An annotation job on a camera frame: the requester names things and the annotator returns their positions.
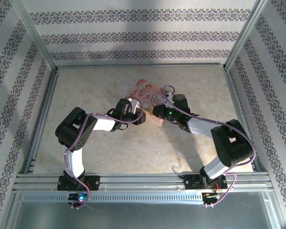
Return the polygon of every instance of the striped wallpaper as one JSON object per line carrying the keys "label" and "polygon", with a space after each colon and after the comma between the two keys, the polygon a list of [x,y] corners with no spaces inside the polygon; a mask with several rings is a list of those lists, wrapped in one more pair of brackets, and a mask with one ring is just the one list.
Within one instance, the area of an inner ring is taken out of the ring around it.
{"label": "striped wallpaper", "polygon": [[0,225],[36,132],[50,70],[8,0],[0,0]]}
{"label": "striped wallpaper", "polygon": [[255,0],[23,0],[56,65],[224,63]]}
{"label": "striped wallpaper", "polygon": [[286,220],[286,0],[271,0],[230,70]]}

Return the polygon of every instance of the table surface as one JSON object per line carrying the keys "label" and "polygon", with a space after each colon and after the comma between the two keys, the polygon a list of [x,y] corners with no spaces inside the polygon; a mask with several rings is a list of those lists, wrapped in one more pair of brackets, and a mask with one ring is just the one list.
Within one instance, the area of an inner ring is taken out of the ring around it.
{"label": "table surface", "polygon": [[[37,154],[34,173],[60,174],[63,151],[55,136],[60,122],[78,106],[86,112],[106,113],[138,82],[145,79],[176,94],[185,94],[192,113],[220,121],[237,118],[219,66],[86,68],[60,70]],[[198,172],[216,157],[213,140],[189,134],[164,121],[147,120],[125,131],[93,131],[83,148],[88,173]],[[232,171],[252,171],[251,165]]]}

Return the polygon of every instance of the purple cable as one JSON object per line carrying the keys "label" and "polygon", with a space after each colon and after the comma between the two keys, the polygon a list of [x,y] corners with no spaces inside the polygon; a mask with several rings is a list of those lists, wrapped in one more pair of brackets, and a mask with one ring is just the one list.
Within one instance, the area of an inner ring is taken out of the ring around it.
{"label": "purple cable", "polygon": [[73,205],[74,205],[75,203],[80,203],[80,204],[81,204],[81,205],[79,205],[78,207],[76,207],[76,209],[80,209],[81,207],[83,207],[83,206],[89,201],[90,196],[91,196],[91,193],[90,193],[89,188],[88,188],[83,182],[81,182],[81,181],[72,173],[72,171],[70,170],[69,164],[68,164],[68,162],[67,162],[67,154],[68,154],[68,152],[76,145],[76,143],[77,143],[78,140],[80,139],[80,137],[81,137],[81,135],[82,135],[82,133],[83,133],[83,131],[84,131],[84,128],[85,128],[85,126],[86,126],[86,124],[87,124],[88,118],[89,118],[90,116],[92,116],[92,115],[98,115],[98,116],[107,117],[107,118],[110,118],[110,119],[112,119],[112,120],[114,120],[114,121],[116,121],[116,122],[120,122],[120,123],[124,123],[124,124],[134,123],[134,122],[138,121],[138,120],[142,117],[142,114],[143,114],[143,104],[142,104],[142,102],[141,102],[139,99],[137,99],[136,97],[129,96],[129,97],[127,97],[126,99],[128,99],[128,98],[137,100],[137,101],[139,102],[139,104],[140,104],[140,106],[141,106],[141,113],[140,113],[140,115],[139,115],[138,118],[136,118],[136,119],[133,120],[133,121],[126,122],[126,121],[122,121],[122,120],[119,120],[119,119],[110,117],[110,116],[108,116],[107,114],[100,114],[100,113],[90,113],[90,114],[87,114],[87,116],[86,116],[86,118],[85,118],[85,120],[84,120],[84,122],[83,122],[83,124],[82,124],[81,130],[80,130],[80,132],[78,133],[78,135],[77,135],[76,139],[74,140],[73,144],[72,144],[69,148],[67,148],[67,149],[65,150],[64,161],[65,161],[65,165],[66,165],[66,167],[67,167],[69,173],[71,174],[71,176],[72,176],[77,182],[79,182],[81,185],[83,185],[83,186],[86,188],[87,192],[88,192],[88,196],[87,196],[87,199],[86,199],[85,202],[81,202],[81,201],[75,200],[75,201],[73,201],[73,202],[71,203],[71,208],[74,208]]}
{"label": "purple cable", "polygon": [[220,203],[220,202],[226,197],[226,195],[229,193],[229,191],[231,190],[232,186],[233,186],[233,185],[235,184],[235,182],[236,182],[237,175],[236,175],[235,173],[227,173],[227,172],[230,171],[230,170],[231,170],[232,168],[234,168],[234,167],[244,166],[244,165],[247,165],[247,164],[253,162],[254,159],[255,159],[255,157],[256,157],[256,147],[254,146],[253,142],[251,141],[251,139],[250,139],[246,134],[244,134],[244,133],[241,132],[239,129],[237,129],[237,128],[235,128],[235,127],[233,127],[233,126],[231,126],[231,125],[229,125],[229,124],[227,124],[227,123],[215,121],[215,120],[208,119],[208,118],[201,118],[201,117],[198,117],[198,116],[194,116],[194,115],[192,115],[192,114],[189,114],[189,113],[187,113],[187,112],[185,112],[185,111],[179,109],[179,108],[176,107],[171,101],[168,100],[168,98],[167,98],[167,96],[166,96],[166,94],[165,94],[165,88],[166,88],[166,87],[172,88],[172,89],[173,89],[173,93],[175,92],[175,88],[174,88],[173,86],[171,86],[171,85],[166,85],[166,86],[164,86],[164,88],[162,89],[162,94],[163,94],[164,98],[166,99],[166,101],[167,101],[174,109],[176,109],[177,111],[179,111],[179,112],[181,112],[181,113],[183,113],[183,114],[185,114],[185,115],[187,115],[187,116],[189,116],[189,117],[195,118],[195,119],[207,121],[207,122],[214,123],[214,124],[225,125],[225,126],[229,127],[230,129],[232,129],[232,130],[236,131],[237,133],[239,133],[241,136],[243,136],[243,137],[249,142],[249,144],[250,144],[250,146],[251,146],[251,148],[252,148],[252,151],[253,151],[253,152],[252,152],[252,157],[251,157],[251,159],[250,159],[249,161],[244,162],[244,163],[241,163],[241,164],[236,164],[236,165],[232,166],[231,168],[227,169],[227,170],[223,173],[224,175],[233,175],[235,178],[234,178],[234,180],[233,180],[231,186],[227,189],[226,193],[225,193],[216,203],[214,203],[214,204],[212,204],[212,205],[206,205],[207,207],[209,207],[209,206],[214,206],[214,205]]}

